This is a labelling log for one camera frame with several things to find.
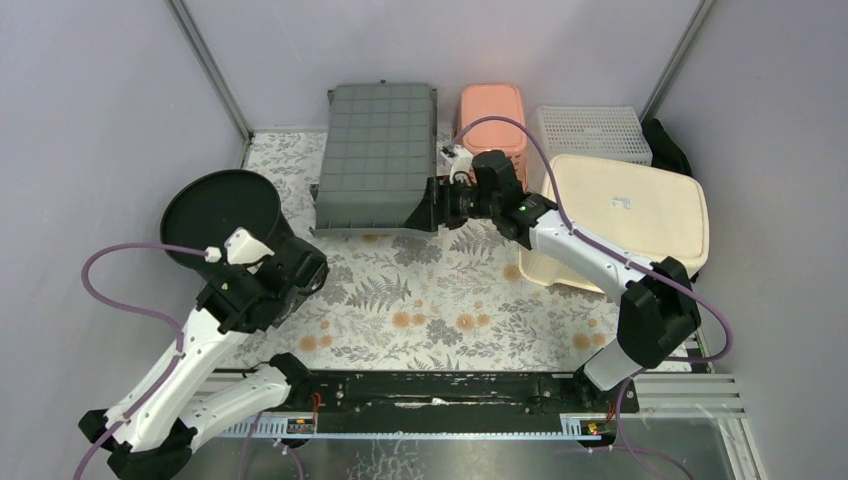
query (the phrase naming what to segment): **metal pole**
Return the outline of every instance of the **metal pole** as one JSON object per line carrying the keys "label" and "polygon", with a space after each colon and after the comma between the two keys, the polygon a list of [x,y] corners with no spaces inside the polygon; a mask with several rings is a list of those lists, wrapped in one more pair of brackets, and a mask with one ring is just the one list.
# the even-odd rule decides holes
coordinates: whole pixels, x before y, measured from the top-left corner
{"label": "metal pole", "polygon": [[233,93],[227,86],[227,82],[224,80],[218,64],[215,63],[209,47],[200,35],[200,30],[197,28],[197,24],[194,23],[194,19],[191,17],[191,13],[185,2],[183,0],[165,0],[165,3],[174,14],[174,19],[177,21],[180,30],[185,34],[186,40],[188,40],[194,52],[194,56],[200,62],[200,66],[206,73],[206,77],[209,79],[209,83],[212,84],[212,88],[215,89],[215,93],[218,95],[218,99],[221,100],[221,104],[227,112],[227,116],[233,122],[233,126],[236,127],[236,130],[239,131],[245,142],[250,141],[250,135],[252,133],[250,125],[244,118],[244,114],[242,114]]}
{"label": "metal pole", "polygon": [[704,23],[712,12],[713,7],[718,2],[719,0],[700,1],[698,8],[689,20],[689,25],[686,26],[686,30],[680,38],[680,42],[678,42],[677,47],[674,49],[674,53],[672,53],[662,75],[660,75],[660,79],[657,81],[656,86],[654,86],[654,90],[651,92],[651,96],[648,98],[648,103],[642,110],[639,120],[645,120],[646,118],[653,118],[656,116],[657,111],[660,109],[660,105],[662,105],[668,91],[671,89],[672,84],[674,84],[674,80],[677,78],[677,74],[680,72],[680,69],[689,57],[692,44],[698,37],[701,27],[704,26]]}

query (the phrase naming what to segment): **pink container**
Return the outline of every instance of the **pink container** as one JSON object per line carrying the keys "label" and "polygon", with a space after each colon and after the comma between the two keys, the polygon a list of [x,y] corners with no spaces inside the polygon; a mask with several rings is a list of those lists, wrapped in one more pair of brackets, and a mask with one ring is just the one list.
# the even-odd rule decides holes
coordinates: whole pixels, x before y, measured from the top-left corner
{"label": "pink container", "polygon": [[[524,125],[524,105],[521,92],[512,85],[472,85],[462,91],[459,107],[459,128],[478,118],[500,115]],[[462,139],[462,146],[474,155],[487,150],[503,150],[515,166],[515,174],[527,190],[525,159],[527,137],[505,122],[485,122],[477,125]]]}

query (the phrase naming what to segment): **black bag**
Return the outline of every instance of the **black bag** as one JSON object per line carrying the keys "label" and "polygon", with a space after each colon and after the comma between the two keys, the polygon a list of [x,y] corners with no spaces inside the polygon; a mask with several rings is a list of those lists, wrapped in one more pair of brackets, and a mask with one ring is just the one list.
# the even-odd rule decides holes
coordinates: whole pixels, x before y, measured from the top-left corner
{"label": "black bag", "polygon": [[692,167],[686,154],[668,136],[659,120],[651,118],[642,122],[642,135],[654,154],[652,167],[692,176]]}

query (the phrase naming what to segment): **table surface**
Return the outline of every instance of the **table surface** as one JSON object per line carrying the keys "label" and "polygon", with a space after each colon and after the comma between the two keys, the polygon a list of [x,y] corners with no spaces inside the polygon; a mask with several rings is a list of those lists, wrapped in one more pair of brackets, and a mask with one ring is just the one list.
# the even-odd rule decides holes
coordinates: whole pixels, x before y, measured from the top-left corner
{"label": "table surface", "polygon": [[[440,131],[439,140],[447,138]],[[312,237],[308,187],[318,181],[325,140],[317,132],[254,139],[245,168],[274,183],[295,234],[320,248],[331,270],[299,311],[253,335],[222,367],[291,351],[313,369],[573,371],[614,338],[613,302],[524,279],[517,245],[489,222],[433,238]],[[664,363],[657,370],[688,369]]]}

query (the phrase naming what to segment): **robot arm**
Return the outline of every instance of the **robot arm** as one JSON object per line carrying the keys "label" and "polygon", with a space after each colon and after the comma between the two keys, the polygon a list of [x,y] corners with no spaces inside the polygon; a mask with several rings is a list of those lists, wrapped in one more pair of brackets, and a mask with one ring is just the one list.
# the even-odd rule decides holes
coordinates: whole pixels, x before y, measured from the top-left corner
{"label": "robot arm", "polygon": [[300,378],[300,369],[291,365],[266,366],[189,403],[221,358],[254,332],[279,325],[323,286],[328,273],[326,257],[296,237],[274,252],[237,229],[225,248],[228,263],[198,295],[183,327],[183,353],[165,382],[138,410],[126,414],[167,373],[178,355],[175,343],[117,405],[89,411],[80,420],[92,443],[123,422],[103,444],[112,452],[108,463],[118,478],[171,478],[208,439],[250,414],[284,403]]}
{"label": "robot arm", "polygon": [[[692,299],[588,245],[566,228],[556,204],[524,193],[503,152],[484,152],[473,162],[461,147],[442,153],[454,169],[450,177],[437,179],[434,185],[440,224],[456,228],[468,218],[490,219],[505,238],[567,264],[621,307],[616,339],[577,371],[595,394],[609,391],[642,368],[655,368],[700,326]],[[457,165],[468,163],[476,185],[454,181],[461,171]],[[655,263],[624,251],[583,225],[579,229],[631,262],[651,265],[655,272],[691,288],[686,269],[674,258]]]}

